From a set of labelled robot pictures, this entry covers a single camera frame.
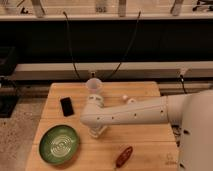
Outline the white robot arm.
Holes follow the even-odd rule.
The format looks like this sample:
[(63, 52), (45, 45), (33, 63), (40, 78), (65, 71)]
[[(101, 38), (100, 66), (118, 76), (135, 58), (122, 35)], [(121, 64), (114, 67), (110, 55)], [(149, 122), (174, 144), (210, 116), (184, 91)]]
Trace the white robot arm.
[(178, 171), (213, 171), (213, 90), (162, 96), (146, 101), (104, 107), (91, 94), (80, 121), (94, 136), (104, 126), (123, 124), (181, 125)]

